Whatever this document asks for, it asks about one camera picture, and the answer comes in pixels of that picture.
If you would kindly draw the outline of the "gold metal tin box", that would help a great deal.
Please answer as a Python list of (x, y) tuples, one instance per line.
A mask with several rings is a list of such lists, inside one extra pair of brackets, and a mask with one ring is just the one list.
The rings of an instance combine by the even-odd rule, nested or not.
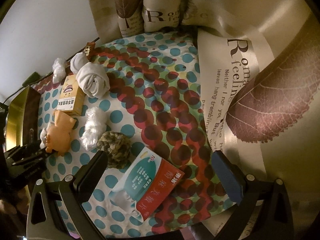
[(5, 149), (37, 141), (41, 94), (28, 86), (10, 103), (5, 131)]

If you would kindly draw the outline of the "orange plush toy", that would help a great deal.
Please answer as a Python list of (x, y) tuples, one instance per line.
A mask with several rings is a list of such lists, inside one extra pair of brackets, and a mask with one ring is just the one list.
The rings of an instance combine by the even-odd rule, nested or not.
[(58, 155), (63, 156), (68, 152), (71, 146), (71, 131), (75, 123), (76, 120), (63, 111), (54, 112), (54, 124), (47, 128), (47, 153), (55, 151)]

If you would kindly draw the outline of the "brown woven yarn ball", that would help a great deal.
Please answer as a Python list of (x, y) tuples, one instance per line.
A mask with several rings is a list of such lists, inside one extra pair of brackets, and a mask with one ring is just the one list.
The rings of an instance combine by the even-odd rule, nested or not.
[(107, 131), (97, 142), (97, 149), (107, 154), (108, 168), (124, 168), (131, 153), (129, 138), (120, 132)]

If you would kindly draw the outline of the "red teal medicine box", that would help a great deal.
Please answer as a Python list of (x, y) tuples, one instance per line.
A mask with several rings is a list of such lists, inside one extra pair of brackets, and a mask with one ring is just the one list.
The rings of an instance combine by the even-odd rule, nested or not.
[(126, 214), (144, 222), (181, 181), (184, 172), (144, 147), (108, 198)]

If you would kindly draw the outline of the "white crinkled plastic wrap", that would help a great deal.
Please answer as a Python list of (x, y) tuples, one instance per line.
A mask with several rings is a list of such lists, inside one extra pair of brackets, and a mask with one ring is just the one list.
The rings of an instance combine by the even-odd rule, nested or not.
[(98, 140), (107, 128), (107, 113), (99, 107), (92, 107), (85, 113), (85, 129), (80, 137), (82, 147), (91, 151), (96, 148)]

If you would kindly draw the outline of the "orange medicine box cartoon mouth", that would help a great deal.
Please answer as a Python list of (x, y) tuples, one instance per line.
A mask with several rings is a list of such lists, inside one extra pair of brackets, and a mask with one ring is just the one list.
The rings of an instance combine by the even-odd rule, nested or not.
[(61, 89), (56, 109), (70, 116), (81, 115), (84, 98), (85, 94), (76, 80), (76, 75), (69, 75)]

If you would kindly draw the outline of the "white towel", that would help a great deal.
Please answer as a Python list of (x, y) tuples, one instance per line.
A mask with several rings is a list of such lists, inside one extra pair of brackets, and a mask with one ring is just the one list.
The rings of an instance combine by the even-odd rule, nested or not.
[(101, 99), (110, 89), (108, 75), (102, 65), (86, 63), (76, 75), (79, 87), (89, 98)]

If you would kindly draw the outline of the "red foil candy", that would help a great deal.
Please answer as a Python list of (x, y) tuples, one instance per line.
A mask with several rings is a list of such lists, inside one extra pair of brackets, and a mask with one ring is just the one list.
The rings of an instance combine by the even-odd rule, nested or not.
[(84, 54), (88, 59), (92, 57), (93, 50), (95, 49), (95, 42), (87, 42), (86, 46), (84, 47)]

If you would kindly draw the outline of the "small white crinkled wrap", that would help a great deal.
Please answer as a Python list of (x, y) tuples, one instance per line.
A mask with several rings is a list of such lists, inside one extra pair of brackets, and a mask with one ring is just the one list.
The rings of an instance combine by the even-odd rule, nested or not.
[(55, 59), (53, 69), (53, 84), (60, 83), (66, 77), (67, 61), (62, 58)]

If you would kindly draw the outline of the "white rolled sock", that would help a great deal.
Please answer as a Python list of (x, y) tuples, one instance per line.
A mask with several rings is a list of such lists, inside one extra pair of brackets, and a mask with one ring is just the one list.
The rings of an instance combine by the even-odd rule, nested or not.
[(85, 53), (80, 52), (75, 54), (70, 61), (71, 72), (73, 74), (77, 74), (79, 70), (87, 63), (89, 63), (89, 60)]

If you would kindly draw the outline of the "polka dot bed sheet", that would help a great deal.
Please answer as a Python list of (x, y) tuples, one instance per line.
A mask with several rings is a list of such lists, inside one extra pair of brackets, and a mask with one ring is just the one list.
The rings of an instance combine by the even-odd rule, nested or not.
[(210, 164), (200, 94), (197, 49), (189, 34), (146, 33), (95, 48), (110, 90), (85, 98), (82, 111), (107, 113), (107, 130), (126, 135), (131, 159), (148, 147), (184, 173), (183, 179), (144, 222), (108, 200), (125, 169), (108, 168), (84, 210), (106, 238), (165, 233), (213, 217), (232, 206)]

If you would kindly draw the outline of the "leaf print pillow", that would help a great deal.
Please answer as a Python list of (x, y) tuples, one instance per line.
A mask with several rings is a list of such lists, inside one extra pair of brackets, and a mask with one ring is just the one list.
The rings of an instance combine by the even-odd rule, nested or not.
[(103, 42), (144, 33), (143, 0), (89, 0)]

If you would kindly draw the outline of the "beige lettered pillow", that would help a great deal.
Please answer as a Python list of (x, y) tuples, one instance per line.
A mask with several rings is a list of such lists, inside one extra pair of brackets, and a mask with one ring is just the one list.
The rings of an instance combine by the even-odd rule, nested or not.
[(165, 27), (176, 28), (180, 22), (181, 0), (143, 0), (142, 16), (146, 32)]

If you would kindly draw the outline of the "dark green wall plug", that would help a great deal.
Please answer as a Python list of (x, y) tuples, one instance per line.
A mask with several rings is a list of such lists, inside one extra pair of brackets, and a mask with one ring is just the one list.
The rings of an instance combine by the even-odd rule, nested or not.
[(22, 87), (27, 87), (33, 82), (36, 82), (37, 80), (40, 79), (40, 74), (38, 72), (33, 72), (23, 83)]

